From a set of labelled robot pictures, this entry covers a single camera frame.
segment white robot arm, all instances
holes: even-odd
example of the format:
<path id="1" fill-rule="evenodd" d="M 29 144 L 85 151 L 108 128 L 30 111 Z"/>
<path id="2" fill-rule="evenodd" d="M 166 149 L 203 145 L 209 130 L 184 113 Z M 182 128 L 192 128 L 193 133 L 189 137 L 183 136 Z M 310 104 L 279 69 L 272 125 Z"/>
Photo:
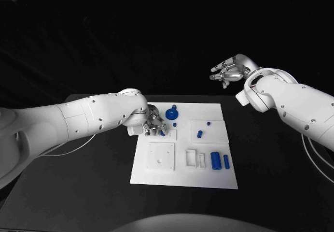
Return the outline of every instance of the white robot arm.
<path id="1" fill-rule="evenodd" d="M 242 54 L 223 61 L 212 72 L 212 80 L 226 88 L 245 79 L 236 94 L 241 104 L 265 112 L 275 108 L 282 121 L 307 137 L 334 151 L 334 97 L 308 85 L 300 84 L 282 70 L 259 67 Z"/>
<path id="2" fill-rule="evenodd" d="M 36 108 L 0 108 L 0 189 L 48 149 L 120 125 L 128 135 L 167 133 L 159 110 L 137 89 Z"/>

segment table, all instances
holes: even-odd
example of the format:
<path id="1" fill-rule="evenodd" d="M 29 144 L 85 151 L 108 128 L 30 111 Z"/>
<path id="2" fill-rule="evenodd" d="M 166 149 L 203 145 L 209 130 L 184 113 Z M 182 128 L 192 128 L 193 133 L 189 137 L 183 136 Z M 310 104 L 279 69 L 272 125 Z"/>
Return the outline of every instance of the table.
<path id="1" fill-rule="evenodd" d="M 66 102 L 87 96 L 71 95 Z M 334 185 L 277 111 L 261 113 L 233 96 L 146 97 L 150 102 L 222 104 L 239 190 L 130 184 L 137 136 L 120 126 L 69 155 L 32 162 L 0 211 L 0 228 L 105 232 L 150 216 L 195 213 L 277 231 L 334 231 Z M 66 143 L 53 154 L 88 139 Z"/>

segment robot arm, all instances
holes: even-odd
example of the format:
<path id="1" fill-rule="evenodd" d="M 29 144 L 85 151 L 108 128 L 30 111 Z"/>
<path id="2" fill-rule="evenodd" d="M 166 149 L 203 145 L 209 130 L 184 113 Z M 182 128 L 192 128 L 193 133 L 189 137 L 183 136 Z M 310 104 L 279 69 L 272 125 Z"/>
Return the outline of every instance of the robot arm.
<path id="1" fill-rule="evenodd" d="M 246 80 L 236 94 L 241 104 L 259 112 L 275 108 L 282 121 L 334 151 L 334 97 L 300 84 L 285 71 L 258 67 L 242 54 L 212 68 L 218 70 L 210 79 L 222 81 L 223 88 L 230 81 Z"/>
<path id="2" fill-rule="evenodd" d="M 120 125 L 128 134 L 159 129 L 167 133 L 156 106 L 137 89 L 95 95 L 29 109 L 0 108 L 0 188 L 22 173 L 43 151 Z"/>

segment white platform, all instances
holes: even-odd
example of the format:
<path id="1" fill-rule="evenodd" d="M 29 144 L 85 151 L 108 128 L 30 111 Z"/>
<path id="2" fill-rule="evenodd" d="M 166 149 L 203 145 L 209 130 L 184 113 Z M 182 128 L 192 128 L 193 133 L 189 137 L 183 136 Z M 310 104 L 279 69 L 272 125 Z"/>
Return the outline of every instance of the white platform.
<path id="1" fill-rule="evenodd" d="M 176 102 L 150 102 L 148 104 L 157 106 L 171 131 L 166 136 L 146 137 L 144 134 L 138 136 L 130 183 L 238 189 L 220 104 Z M 176 120 L 167 120 L 166 110 L 174 104 L 179 117 Z M 199 129 L 203 131 L 203 140 L 197 140 Z M 169 150 L 171 147 L 174 147 L 174 154 Z M 186 150 L 196 150 L 195 168 L 187 167 Z M 219 171 L 212 169 L 210 163 L 210 153 L 215 151 L 220 154 L 223 167 Z M 225 169 L 223 155 L 229 156 L 229 169 Z"/>

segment blue object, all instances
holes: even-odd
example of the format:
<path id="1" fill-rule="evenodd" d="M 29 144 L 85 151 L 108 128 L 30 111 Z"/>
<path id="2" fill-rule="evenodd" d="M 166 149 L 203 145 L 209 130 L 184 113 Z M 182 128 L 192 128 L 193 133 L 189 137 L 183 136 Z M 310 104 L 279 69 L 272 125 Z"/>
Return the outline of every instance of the blue object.
<path id="1" fill-rule="evenodd" d="M 166 111 L 166 118 L 167 118 L 169 120 L 174 120 L 174 119 L 177 119 L 177 117 L 179 117 L 179 112 L 177 112 L 177 110 L 176 110 L 176 105 L 173 105 L 171 109 L 169 109 L 169 110 Z"/>
<path id="2" fill-rule="evenodd" d="M 199 133 L 197 133 L 197 138 L 199 138 L 199 139 L 200 139 L 200 137 L 202 137 L 202 134 L 203 134 L 203 131 L 199 130 Z"/>
<path id="3" fill-rule="evenodd" d="M 226 169 L 230 169 L 230 164 L 229 164 L 228 155 L 225 155 L 225 168 L 226 168 Z"/>
<path id="4" fill-rule="evenodd" d="M 220 170 L 222 169 L 222 162 L 220 162 L 219 152 L 210 153 L 210 162 L 212 162 L 212 169 Z"/>

